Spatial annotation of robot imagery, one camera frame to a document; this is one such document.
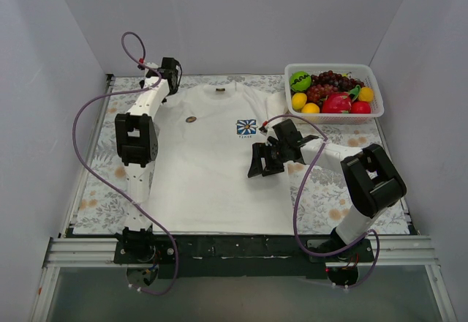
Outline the white daisy print t-shirt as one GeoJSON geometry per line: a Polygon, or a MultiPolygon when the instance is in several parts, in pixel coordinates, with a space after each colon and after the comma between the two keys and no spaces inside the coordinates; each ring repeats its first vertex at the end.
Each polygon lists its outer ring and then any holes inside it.
{"type": "Polygon", "coordinates": [[[240,83],[200,85],[156,113],[159,153],[148,212],[170,232],[290,235],[286,172],[248,178],[262,123],[284,111],[279,94],[240,83]],[[186,118],[197,120],[187,123],[186,118]]]}

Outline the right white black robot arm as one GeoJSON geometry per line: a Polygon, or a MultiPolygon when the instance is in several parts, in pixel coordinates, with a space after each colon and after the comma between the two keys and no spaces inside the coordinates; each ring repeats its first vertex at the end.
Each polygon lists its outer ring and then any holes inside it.
{"type": "Polygon", "coordinates": [[[319,166],[344,177],[352,206],[329,239],[311,251],[298,231],[293,231],[298,246],[308,256],[350,260],[358,251],[357,244],[376,233],[371,227],[378,217],[407,193],[402,177],[378,144],[364,148],[341,146],[330,142],[322,131],[302,135],[292,119],[284,115],[265,121],[259,131],[266,139],[252,146],[248,177],[281,173],[288,162],[305,165],[307,174],[319,166]]]}

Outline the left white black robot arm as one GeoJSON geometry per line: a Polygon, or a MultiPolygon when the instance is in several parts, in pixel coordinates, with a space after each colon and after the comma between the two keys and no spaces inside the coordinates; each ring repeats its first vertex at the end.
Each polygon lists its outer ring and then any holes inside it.
{"type": "MultiPolygon", "coordinates": [[[[154,119],[166,97],[178,91],[180,63],[164,57],[162,64],[151,64],[145,70],[139,95],[126,113],[115,117],[116,147],[124,165],[127,180],[126,194],[142,209],[148,207],[152,176],[159,151],[158,131],[154,119]]],[[[156,253],[151,241],[152,221],[138,208],[132,207],[124,229],[117,234],[125,252],[130,252],[139,263],[150,262],[156,253]]]]}

